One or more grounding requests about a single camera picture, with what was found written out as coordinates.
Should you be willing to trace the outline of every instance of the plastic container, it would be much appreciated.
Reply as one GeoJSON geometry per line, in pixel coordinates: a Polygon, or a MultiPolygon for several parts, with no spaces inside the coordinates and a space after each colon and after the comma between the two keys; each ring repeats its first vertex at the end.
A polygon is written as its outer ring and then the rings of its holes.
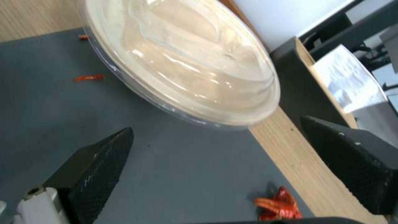
{"type": "Polygon", "coordinates": [[[280,98],[268,53],[215,0],[80,0],[99,57],[130,89],[182,119],[246,128],[280,98]]]}

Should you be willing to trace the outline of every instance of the red chili pepper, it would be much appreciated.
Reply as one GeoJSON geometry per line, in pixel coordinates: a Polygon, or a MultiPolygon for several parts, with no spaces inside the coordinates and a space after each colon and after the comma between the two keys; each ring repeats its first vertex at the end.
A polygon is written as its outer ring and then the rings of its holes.
{"type": "Polygon", "coordinates": [[[75,82],[80,82],[81,80],[94,80],[94,79],[104,79],[105,76],[103,74],[96,74],[96,75],[88,75],[88,76],[79,76],[74,78],[75,82]]]}
{"type": "Polygon", "coordinates": [[[302,218],[296,199],[283,186],[279,188],[278,193],[273,199],[256,198],[254,203],[261,208],[265,208],[264,212],[258,217],[260,221],[281,218],[302,218]]]}
{"type": "Polygon", "coordinates": [[[79,35],[80,40],[88,40],[88,35],[79,35]]]}

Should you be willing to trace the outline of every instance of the gray mat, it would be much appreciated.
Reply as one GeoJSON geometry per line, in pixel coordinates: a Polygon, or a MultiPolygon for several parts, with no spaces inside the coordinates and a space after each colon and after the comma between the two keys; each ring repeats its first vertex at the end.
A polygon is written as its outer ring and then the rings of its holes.
{"type": "Polygon", "coordinates": [[[256,220],[253,198],[280,185],[312,216],[248,130],[207,129],[157,109],[108,71],[82,33],[0,44],[0,220],[78,148],[126,126],[134,144],[97,224],[256,220]],[[73,82],[94,73],[106,79],[73,82]]]}

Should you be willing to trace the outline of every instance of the wooden table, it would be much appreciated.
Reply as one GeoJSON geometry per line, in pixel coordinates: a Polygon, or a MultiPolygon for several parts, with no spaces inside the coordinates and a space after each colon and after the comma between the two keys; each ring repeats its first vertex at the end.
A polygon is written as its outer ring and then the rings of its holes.
{"type": "MultiPolygon", "coordinates": [[[[0,42],[80,26],[77,0],[0,1],[0,42]]],[[[386,223],[383,216],[370,214],[333,175],[280,108],[250,130],[316,216],[386,223]]]]}

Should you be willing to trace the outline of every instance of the white paper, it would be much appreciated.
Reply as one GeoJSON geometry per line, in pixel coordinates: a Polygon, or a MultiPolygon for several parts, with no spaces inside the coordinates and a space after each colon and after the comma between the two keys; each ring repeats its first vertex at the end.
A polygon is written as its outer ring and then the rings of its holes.
{"type": "Polygon", "coordinates": [[[345,113],[387,101],[371,73],[343,45],[313,66],[345,113]]]}

